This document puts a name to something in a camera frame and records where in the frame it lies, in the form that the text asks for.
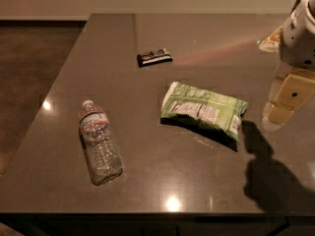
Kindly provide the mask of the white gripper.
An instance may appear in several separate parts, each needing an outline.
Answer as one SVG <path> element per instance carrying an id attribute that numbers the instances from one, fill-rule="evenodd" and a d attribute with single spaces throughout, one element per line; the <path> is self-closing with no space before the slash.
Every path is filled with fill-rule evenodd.
<path id="1" fill-rule="evenodd" d="M 315 93 L 315 0 L 296 0 L 283 23 L 280 56 L 286 64 L 299 68 L 277 75 L 273 81 L 262 118 L 267 131 L 281 128 Z"/>

